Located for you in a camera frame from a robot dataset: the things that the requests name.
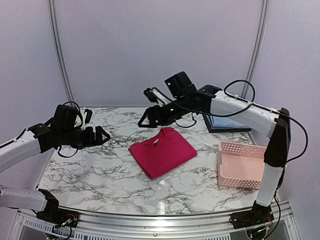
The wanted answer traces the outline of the magenta red garment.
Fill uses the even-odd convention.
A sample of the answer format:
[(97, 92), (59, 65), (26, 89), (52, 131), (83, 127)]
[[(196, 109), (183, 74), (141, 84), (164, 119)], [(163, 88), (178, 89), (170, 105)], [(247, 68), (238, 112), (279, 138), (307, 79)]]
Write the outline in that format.
[(149, 179), (161, 177), (195, 158), (195, 148), (175, 129), (161, 128), (157, 135), (129, 147), (129, 152)]

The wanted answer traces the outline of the light blue shirt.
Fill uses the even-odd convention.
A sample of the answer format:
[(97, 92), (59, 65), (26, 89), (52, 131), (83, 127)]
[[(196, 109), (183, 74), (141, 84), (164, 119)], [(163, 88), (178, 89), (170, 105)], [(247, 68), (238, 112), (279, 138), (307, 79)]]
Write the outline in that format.
[(237, 122), (235, 120), (226, 118), (226, 117), (214, 117), (210, 116), (210, 122), (213, 127), (216, 128), (240, 128), (244, 129), (247, 128), (248, 126), (245, 124), (242, 124), (240, 122)]

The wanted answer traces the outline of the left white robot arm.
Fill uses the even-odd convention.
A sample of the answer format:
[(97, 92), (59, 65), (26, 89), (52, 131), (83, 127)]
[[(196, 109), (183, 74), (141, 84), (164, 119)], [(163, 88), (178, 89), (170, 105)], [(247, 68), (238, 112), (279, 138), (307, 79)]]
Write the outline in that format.
[[(12, 166), (30, 157), (43, 154), (51, 149), (69, 146), (82, 150), (101, 146), (111, 136), (101, 127), (86, 127), (84, 130), (72, 128), (54, 130), (44, 124), (37, 124), (22, 131), (12, 140), (0, 146), (0, 171), (4, 172)], [(63, 219), (63, 211), (58, 208), (59, 202), (47, 190), (0, 188), (0, 206), (11, 209), (29, 209), (43, 212), (53, 223)]]

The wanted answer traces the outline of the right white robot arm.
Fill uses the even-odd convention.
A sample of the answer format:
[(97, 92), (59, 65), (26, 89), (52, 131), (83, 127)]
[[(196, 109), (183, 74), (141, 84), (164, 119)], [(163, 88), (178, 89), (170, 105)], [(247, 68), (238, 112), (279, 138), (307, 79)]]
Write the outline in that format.
[(267, 216), (267, 208), (281, 185), (291, 142), (290, 113), (287, 109), (276, 110), (254, 103), (228, 93), (212, 85), (196, 89), (193, 84), (188, 87), (174, 87), (174, 100), (165, 96), (156, 87), (144, 90), (144, 95), (155, 106), (145, 110), (138, 122), (142, 128), (168, 126), (189, 113), (230, 118), (259, 132), (269, 139), (264, 153), (264, 171), (253, 209), (247, 219), (258, 224)]

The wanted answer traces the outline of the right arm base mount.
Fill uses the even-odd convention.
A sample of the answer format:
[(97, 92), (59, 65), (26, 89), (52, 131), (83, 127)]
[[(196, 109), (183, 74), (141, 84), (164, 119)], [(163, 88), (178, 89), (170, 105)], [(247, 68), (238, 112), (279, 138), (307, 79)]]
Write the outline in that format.
[(229, 223), (233, 225), (234, 229), (240, 229), (270, 223), (273, 220), (274, 215), (271, 209), (251, 209), (232, 213)]

